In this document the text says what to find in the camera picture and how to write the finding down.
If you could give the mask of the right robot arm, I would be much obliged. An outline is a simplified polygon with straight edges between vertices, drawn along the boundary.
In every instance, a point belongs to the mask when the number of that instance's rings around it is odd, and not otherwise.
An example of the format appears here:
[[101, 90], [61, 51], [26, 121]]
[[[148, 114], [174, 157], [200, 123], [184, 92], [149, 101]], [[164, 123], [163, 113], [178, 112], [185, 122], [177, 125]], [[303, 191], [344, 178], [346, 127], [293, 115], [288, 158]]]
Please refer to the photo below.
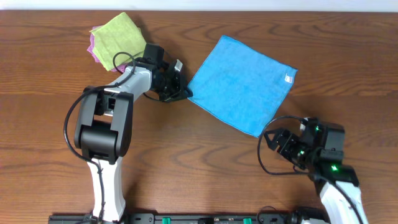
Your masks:
[[306, 175], [314, 183], [324, 211], [298, 208], [283, 215], [283, 222], [367, 224], [359, 179], [352, 166], [343, 164], [344, 127], [315, 117], [297, 121], [300, 134], [287, 128], [264, 128], [259, 140], [292, 163], [290, 175]]

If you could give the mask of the blue microfiber cloth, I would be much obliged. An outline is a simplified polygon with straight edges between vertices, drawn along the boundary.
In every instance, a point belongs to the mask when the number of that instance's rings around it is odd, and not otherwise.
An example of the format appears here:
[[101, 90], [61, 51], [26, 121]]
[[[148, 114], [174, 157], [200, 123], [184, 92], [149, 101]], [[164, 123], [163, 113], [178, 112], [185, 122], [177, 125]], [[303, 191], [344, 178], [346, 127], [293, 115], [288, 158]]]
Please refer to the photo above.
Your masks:
[[226, 35], [202, 63], [189, 98], [220, 121], [259, 137], [292, 88], [297, 69]]

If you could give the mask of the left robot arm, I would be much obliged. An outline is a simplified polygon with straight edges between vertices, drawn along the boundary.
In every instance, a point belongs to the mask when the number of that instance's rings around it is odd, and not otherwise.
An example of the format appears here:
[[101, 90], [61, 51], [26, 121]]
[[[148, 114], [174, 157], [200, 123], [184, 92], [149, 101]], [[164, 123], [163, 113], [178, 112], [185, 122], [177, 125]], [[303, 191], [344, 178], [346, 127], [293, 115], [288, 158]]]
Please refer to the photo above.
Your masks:
[[68, 110], [79, 107], [74, 140], [66, 144], [91, 171], [94, 209], [87, 223], [121, 223], [126, 201], [122, 188], [122, 163], [132, 138], [135, 101], [148, 91], [157, 101], [171, 103], [193, 95], [182, 73], [183, 63], [164, 60], [165, 50], [147, 44], [141, 57], [130, 61], [115, 81], [88, 86]]

